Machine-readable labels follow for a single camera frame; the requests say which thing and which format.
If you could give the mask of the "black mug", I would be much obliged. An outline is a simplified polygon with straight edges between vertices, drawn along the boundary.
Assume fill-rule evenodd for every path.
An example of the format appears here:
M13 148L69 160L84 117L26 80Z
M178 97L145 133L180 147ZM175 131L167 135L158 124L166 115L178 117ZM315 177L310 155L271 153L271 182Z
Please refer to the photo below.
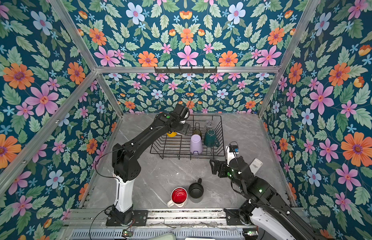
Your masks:
M192 183L188 188L188 193L191 198L200 199L204 194L204 187L202 185L202 178L197 182Z

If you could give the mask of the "olive glass cup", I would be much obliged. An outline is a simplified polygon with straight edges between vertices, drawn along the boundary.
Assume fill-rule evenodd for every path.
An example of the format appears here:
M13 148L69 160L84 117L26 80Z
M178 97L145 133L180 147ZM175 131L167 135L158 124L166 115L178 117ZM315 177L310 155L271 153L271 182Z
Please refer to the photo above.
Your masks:
M202 132L199 123L195 123L193 127L193 135L199 135L202 138Z

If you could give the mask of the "black hook rail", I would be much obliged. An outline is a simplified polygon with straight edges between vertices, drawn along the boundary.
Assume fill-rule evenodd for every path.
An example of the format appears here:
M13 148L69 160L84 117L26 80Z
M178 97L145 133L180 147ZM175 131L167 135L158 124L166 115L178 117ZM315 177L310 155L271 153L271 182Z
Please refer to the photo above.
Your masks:
M217 67L154 67L156 74L215 74Z

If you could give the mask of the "black wire dish rack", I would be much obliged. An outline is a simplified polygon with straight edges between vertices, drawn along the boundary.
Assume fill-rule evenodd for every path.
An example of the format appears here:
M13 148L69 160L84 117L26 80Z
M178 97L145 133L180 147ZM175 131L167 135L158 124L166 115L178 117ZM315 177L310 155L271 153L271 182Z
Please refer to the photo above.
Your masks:
M205 133L207 132L204 128L205 122L207 120L214 121L214 129L219 140L220 146L208 148L203 145L203 152L201 155L192 155L190 153L190 138L193 135L193 127L195 123L200 124L202 132L202 143L204 142ZM191 129L188 135L181 136L177 135L173 138L164 135L157 139L150 148L150 153L164 158L189 158L189 159L213 159L216 160L219 157L225 156L224 149L224 134L223 134L223 124L222 117L219 115L192 115L187 120L186 123L190 124Z

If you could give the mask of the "clear plastic cup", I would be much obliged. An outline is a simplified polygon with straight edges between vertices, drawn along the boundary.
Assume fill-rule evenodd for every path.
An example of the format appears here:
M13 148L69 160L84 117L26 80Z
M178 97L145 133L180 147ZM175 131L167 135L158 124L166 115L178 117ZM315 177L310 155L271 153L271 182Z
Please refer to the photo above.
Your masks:
M204 128L205 128L206 131L214 129L214 121L207 120L205 122Z

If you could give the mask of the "yellow mug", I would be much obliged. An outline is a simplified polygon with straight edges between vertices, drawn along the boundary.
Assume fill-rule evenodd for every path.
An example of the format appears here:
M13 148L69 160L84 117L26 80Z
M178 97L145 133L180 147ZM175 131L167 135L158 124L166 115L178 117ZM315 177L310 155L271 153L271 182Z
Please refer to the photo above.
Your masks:
M176 132L167 133L167 136L170 137L170 138L173 138L173 137L175 137L177 135L178 134Z

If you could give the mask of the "dark green mug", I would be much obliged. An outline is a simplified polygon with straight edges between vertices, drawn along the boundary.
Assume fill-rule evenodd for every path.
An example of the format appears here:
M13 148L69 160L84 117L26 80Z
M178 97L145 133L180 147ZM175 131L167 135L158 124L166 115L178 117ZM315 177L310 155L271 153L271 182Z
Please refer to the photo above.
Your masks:
M208 148L220 146L215 130L213 129L207 130L204 137L204 145L207 146Z

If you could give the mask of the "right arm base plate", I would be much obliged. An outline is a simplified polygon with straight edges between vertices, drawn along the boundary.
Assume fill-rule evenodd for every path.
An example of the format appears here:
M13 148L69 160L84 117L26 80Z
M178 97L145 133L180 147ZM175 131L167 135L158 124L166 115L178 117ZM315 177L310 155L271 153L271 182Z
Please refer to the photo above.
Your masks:
M226 224L228 226L246 226L248 224L244 223L239 217L238 209L223 209L226 215Z

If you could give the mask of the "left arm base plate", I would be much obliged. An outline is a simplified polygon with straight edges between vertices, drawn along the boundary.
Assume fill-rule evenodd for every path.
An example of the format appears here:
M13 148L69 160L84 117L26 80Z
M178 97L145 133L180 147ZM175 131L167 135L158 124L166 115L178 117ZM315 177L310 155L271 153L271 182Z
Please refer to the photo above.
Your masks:
M107 227L142 227L148 220L147 210L128 210L121 213L118 210L111 210L106 222Z

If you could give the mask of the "lilac plastic cup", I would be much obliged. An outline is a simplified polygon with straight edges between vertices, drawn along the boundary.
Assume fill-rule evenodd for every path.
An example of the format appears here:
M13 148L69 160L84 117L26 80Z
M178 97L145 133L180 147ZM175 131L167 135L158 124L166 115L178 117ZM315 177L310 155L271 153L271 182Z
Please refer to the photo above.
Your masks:
M190 153L192 155L201 155L203 152L203 145L201 136L198 134L192 135L190 138Z

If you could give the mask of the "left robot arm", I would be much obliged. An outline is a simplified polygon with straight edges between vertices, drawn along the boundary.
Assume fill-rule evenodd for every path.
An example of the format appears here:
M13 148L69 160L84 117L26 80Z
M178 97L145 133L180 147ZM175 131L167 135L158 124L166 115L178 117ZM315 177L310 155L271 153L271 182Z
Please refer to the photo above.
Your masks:
M123 145L115 144L112 152L113 179L116 180L116 198L109 213L107 226L128 226L133 222L133 188L141 172L139 158L157 139L167 133L186 136L189 109L177 104L171 112L162 112L140 134Z

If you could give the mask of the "red and white mug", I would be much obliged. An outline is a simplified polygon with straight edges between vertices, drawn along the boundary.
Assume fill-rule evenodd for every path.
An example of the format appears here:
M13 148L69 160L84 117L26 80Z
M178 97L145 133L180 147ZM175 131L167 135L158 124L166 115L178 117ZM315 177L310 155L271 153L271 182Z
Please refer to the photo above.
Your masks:
M182 208L188 201L188 192L183 187L178 187L172 191L171 200L167 203L168 208L176 206Z

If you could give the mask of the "white remote control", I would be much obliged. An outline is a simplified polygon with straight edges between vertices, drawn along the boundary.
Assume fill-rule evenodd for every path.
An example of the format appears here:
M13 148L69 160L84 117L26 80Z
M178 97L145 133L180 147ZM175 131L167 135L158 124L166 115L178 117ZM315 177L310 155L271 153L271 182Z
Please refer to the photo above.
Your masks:
M263 162L259 159L255 158L249 165L251 172L256 175L256 173L260 170L262 167Z

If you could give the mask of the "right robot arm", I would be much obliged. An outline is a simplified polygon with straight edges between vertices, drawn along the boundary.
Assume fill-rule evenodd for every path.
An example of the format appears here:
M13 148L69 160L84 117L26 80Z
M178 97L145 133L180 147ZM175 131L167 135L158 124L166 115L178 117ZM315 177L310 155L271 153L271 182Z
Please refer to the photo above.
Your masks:
M229 161L210 160L212 174L229 178L233 190L246 201L238 209L244 224L254 224L277 240L324 240L320 231L312 228L282 199L276 189L266 180L255 176L262 161L254 159L247 164L243 157Z

